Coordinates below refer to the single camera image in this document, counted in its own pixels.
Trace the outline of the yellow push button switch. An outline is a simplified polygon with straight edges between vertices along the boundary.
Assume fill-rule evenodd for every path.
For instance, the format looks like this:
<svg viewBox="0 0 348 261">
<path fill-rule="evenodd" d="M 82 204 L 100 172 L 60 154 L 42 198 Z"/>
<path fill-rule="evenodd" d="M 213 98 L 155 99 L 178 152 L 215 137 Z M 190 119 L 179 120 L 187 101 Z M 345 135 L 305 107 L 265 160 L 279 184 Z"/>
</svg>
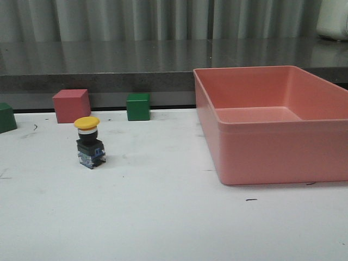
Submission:
<svg viewBox="0 0 348 261">
<path fill-rule="evenodd" d="M 99 123 L 99 118 L 94 116 L 81 117 L 74 122 L 79 135 L 76 141 L 79 162 L 89 169 L 106 162 L 104 144 L 97 138 Z"/>
</svg>

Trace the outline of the green cube near bin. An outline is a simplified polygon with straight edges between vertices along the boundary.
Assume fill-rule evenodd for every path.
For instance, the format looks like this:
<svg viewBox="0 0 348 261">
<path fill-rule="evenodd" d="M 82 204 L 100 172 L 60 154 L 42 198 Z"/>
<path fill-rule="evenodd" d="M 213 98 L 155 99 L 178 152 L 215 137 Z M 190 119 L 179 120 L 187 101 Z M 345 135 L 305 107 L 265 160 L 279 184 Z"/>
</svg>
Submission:
<svg viewBox="0 0 348 261">
<path fill-rule="evenodd" d="M 126 101 L 128 121 L 150 120 L 150 95 L 129 94 Z"/>
</svg>

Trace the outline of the grey counter ledge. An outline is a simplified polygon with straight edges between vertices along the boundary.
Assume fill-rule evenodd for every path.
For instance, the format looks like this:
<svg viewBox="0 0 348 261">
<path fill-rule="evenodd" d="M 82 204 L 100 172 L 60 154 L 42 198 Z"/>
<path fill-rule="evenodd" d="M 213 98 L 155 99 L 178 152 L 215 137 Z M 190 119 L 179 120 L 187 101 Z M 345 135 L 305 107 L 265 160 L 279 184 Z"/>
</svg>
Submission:
<svg viewBox="0 0 348 261">
<path fill-rule="evenodd" d="M 191 91 L 194 69 L 275 65 L 346 83 L 347 43 L 321 38 L 3 43 L 1 93 Z"/>
</svg>

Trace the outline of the pink plastic bin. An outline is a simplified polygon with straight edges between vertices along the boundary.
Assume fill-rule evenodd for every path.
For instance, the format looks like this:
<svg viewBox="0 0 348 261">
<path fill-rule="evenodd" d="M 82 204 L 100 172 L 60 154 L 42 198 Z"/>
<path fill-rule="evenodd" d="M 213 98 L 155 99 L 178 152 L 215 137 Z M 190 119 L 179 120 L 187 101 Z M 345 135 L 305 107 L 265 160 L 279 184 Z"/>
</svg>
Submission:
<svg viewBox="0 0 348 261">
<path fill-rule="evenodd" d="M 347 91 L 295 66 L 195 69 L 221 183 L 347 180 Z"/>
</svg>

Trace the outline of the pink cube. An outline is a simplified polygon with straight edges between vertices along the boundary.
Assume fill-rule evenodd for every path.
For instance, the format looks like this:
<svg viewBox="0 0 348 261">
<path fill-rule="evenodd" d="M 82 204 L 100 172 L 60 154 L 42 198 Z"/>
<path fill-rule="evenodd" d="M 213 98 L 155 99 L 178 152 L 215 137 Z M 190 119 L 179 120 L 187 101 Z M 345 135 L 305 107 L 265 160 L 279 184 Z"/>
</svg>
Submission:
<svg viewBox="0 0 348 261">
<path fill-rule="evenodd" d="M 60 90 L 52 97 L 57 123 L 74 123 L 91 114 L 87 89 Z"/>
</svg>

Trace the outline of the green cube far left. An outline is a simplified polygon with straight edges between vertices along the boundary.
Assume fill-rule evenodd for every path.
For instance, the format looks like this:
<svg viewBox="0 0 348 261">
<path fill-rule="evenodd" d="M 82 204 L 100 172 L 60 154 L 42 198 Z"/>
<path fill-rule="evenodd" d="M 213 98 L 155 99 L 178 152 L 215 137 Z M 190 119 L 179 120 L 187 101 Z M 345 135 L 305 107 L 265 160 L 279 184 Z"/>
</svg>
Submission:
<svg viewBox="0 0 348 261">
<path fill-rule="evenodd" d="M 0 104 L 0 133 L 17 129 L 13 108 L 7 103 Z"/>
</svg>

